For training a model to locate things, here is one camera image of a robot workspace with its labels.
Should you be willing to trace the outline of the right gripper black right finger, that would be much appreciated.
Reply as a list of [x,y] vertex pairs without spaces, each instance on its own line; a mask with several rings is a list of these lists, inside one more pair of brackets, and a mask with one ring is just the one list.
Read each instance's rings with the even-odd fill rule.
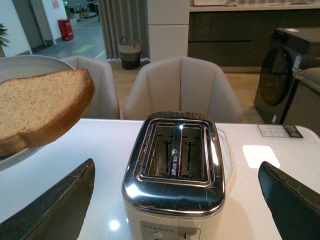
[[283,240],[320,238],[320,194],[267,161],[258,170],[264,200]]

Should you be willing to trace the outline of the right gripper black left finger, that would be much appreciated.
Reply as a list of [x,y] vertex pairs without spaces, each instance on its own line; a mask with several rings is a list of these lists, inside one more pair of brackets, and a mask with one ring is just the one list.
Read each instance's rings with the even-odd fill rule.
[[0,224],[2,240],[76,240],[92,198],[89,158],[25,208]]

